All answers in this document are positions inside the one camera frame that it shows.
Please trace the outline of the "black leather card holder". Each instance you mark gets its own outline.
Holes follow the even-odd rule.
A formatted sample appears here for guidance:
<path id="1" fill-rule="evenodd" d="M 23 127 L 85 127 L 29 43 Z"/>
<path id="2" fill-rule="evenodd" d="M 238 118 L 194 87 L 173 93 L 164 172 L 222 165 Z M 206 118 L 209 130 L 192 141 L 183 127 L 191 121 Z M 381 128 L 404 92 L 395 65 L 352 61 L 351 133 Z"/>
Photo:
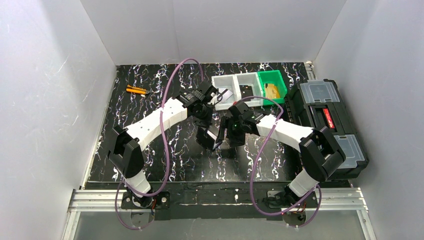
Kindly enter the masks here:
<path id="1" fill-rule="evenodd" d="M 224 141 L 219 135 L 215 135 L 207 128 L 199 126 L 195 137 L 196 142 L 209 151 L 215 151 Z"/>

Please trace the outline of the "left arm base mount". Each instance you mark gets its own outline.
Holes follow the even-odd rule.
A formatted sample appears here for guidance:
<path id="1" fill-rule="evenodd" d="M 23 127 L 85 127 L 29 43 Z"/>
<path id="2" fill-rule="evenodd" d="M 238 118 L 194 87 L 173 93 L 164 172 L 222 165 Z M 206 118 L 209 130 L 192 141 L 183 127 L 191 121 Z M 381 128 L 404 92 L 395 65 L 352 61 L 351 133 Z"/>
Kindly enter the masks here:
<path id="1" fill-rule="evenodd" d="M 132 228 L 141 229 L 152 223 L 159 210 L 170 207 L 170 193 L 163 191 L 155 196 L 137 196 L 129 191 L 124 192 L 119 210 L 129 213 Z"/>

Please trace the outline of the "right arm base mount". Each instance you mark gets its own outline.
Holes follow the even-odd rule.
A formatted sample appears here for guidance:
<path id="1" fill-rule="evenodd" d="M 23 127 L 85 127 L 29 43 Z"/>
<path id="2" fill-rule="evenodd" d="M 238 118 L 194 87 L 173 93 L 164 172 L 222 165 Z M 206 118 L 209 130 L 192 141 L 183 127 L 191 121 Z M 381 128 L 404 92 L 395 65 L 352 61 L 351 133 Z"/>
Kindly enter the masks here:
<path id="1" fill-rule="evenodd" d="M 309 224 L 318 213 L 321 207 L 321 199 L 313 191 L 300 203 L 294 193 L 287 194 L 283 191 L 271 190 L 267 192 L 267 197 L 262 201 L 271 210 L 284 210 L 293 208 L 282 214 L 282 219 L 287 227 L 300 228 Z"/>

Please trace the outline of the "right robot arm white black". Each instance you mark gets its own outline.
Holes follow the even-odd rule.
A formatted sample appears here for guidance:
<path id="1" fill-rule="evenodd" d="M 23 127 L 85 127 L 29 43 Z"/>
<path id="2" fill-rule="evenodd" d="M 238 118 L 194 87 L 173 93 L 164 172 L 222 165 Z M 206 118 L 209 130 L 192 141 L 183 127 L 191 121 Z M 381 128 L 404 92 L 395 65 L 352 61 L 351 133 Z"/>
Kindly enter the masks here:
<path id="1" fill-rule="evenodd" d="M 284 190 L 284 197 L 299 200 L 318 183 L 325 182 L 346 160 L 346 154 L 326 126 L 313 128 L 287 122 L 280 117 L 255 112 L 240 100 L 220 120 L 216 141 L 229 140 L 232 146 L 245 144 L 246 135 L 268 137 L 300 154 L 303 170 Z"/>

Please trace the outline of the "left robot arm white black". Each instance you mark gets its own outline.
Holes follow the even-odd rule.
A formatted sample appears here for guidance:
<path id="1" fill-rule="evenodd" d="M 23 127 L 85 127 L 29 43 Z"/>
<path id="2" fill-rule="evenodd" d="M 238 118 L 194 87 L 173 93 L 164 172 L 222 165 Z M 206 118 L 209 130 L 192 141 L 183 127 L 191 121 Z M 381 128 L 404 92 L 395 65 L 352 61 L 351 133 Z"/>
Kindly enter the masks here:
<path id="1" fill-rule="evenodd" d="M 193 117 L 204 129 L 212 124 L 216 103 L 222 99 L 219 90 L 211 83 L 203 82 L 191 91 L 181 91 L 166 100 L 163 105 L 136 123 L 126 127 L 114 126 L 108 133 L 107 158 L 122 175 L 127 189 L 138 198 L 158 195 L 168 180 L 164 177 L 161 187 L 150 192 L 151 186 L 143 173 L 143 151 L 158 136 L 165 140 L 165 131 Z"/>

